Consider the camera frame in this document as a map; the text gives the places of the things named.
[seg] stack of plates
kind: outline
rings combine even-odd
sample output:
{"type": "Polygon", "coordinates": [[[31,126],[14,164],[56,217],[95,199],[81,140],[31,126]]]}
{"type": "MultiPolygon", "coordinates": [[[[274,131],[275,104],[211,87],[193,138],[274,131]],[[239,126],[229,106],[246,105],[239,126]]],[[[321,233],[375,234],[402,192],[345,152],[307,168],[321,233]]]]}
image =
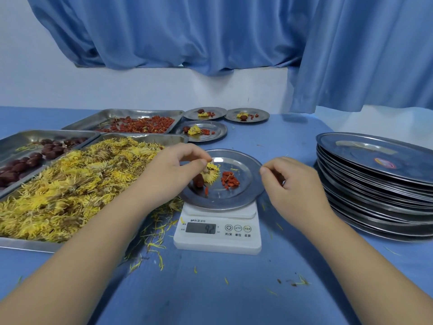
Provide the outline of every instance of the stack of plates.
{"type": "Polygon", "coordinates": [[[316,169],[339,217],[393,240],[433,239],[433,150],[356,133],[316,139],[316,169]]]}

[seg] forearm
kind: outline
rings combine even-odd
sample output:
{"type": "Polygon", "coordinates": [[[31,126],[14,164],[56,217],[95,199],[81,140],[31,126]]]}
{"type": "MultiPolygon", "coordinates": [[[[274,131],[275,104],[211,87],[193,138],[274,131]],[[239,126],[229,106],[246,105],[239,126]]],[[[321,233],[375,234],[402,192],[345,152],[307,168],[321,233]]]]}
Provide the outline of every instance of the forearm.
{"type": "Polygon", "coordinates": [[[0,304],[5,324],[86,324],[146,213],[132,185],[0,304]]]}
{"type": "Polygon", "coordinates": [[[433,300],[427,294],[337,216],[323,218],[324,223],[303,232],[328,262],[363,324],[431,324],[433,300]]]}

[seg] person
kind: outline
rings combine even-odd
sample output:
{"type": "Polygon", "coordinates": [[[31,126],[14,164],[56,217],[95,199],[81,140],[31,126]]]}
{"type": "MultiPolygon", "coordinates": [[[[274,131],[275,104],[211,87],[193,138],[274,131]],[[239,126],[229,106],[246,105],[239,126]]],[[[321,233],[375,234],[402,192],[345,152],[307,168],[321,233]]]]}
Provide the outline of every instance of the person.
{"type": "MultiPolygon", "coordinates": [[[[211,159],[192,144],[162,150],[127,190],[1,302],[2,324],[86,324],[145,215],[177,196],[211,159]]],[[[361,323],[433,322],[433,300],[333,213],[314,169],[280,157],[260,173],[273,206],[317,247],[361,323]]]]}

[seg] rectangular stainless steel tray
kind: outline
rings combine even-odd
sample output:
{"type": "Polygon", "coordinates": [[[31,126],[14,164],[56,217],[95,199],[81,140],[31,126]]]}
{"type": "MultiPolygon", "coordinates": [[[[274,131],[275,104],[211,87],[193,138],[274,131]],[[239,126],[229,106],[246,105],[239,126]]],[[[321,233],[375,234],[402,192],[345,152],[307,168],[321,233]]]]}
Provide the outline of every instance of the rectangular stainless steel tray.
{"type": "Polygon", "coordinates": [[[105,124],[107,121],[115,118],[130,116],[132,119],[142,119],[144,117],[152,117],[155,115],[168,116],[174,119],[173,124],[164,133],[170,133],[175,125],[182,119],[184,115],[182,110],[140,110],[140,109],[104,109],[100,112],[90,115],[73,124],[69,124],[63,130],[97,130],[109,128],[110,124],[105,124]]]}
{"type": "MultiPolygon", "coordinates": [[[[180,142],[188,142],[188,137],[184,135],[161,135],[158,133],[97,133],[97,136],[90,141],[88,144],[83,146],[77,146],[75,149],[85,149],[97,142],[100,142],[102,140],[112,139],[112,138],[124,138],[124,137],[132,137],[134,140],[137,140],[139,142],[156,142],[164,146],[172,146],[180,142]]],[[[33,173],[32,175],[26,176],[24,179],[22,179],[23,182],[21,182],[20,185],[22,185],[25,182],[30,181],[35,175],[37,175],[39,172],[41,172],[43,169],[46,169],[49,165],[44,165],[39,169],[37,172],[33,173]]],[[[0,198],[0,203],[5,201],[10,196],[13,196],[14,194],[18,194],[17,189],[19,186],[16,187],[14,191],[9,192],[8,195],[4,195],[0,198]]],[[[36,240],[18,240],[14,238],[7,238],[7,237],[0,237],[0,248],[8,248],[8,249],[14,249],[14,250],[25,250],[25,251],[36,251],[36,252],[46,252],[46,253],[54,253],[57,250],[59,250],[62,247],[62,243],[51,243],[51,242],[40,242],[36,240]]]]}
{"type": "MultiPolygon", "coordinates": [[[[28,157],[31,153],[38,153],[42,150],[41,146],[35,146],[34,149],[24,150],[24,151],[16,151],[16,149],[27,146],[32,142],[41,141],[42,139],[51,139],[51,140],[65,140],[71,138],[82,138],[87,137],[88,139],[79,144],[78,146],[73,147],[72,149],[80,149],[90,143],[92,140],[96,139],[100,136],[99,132],[96,131],[72,131],[72,130],[28,130],[21,131],[12,136],[6,137],[0,140],[0,169],[6,164],[14,159],[28,157]]],[[[44,169],[45,165],[50,164],[51,161],[43,158],[43,161],[40,167],[30,170],[29,173],[22,178],[21,180],[15,182],[13,185],[7,187],[3,191],[0,191],[0,198],[8,195],[10,192],[14,191],[17,187],[21,186],[24,182],[28,181],[30,178],[33,178],[36,174],[44,169]]]]}

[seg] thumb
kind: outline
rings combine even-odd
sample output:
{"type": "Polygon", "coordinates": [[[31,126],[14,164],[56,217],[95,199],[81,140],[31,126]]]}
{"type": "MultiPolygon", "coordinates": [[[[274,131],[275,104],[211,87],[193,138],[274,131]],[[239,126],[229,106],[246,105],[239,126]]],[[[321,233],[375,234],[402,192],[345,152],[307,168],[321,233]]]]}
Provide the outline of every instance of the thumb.
{"type": "Polygon", "coordinates": [[[260,168],[260,174],[262,176],[262,182],[269,198],[275,197],[277,194],[281,193],[282,189],[284,190],[270,169],[262,166],[260,168]]]}
{"type": "Polygon", "coordinates": [[[181,166],[181,179],[187,184],[191,181],[197,174],[202,172],[206,168],[207,161],[205,159],[199,158],[193,160],[185,165],[181,166]]]}

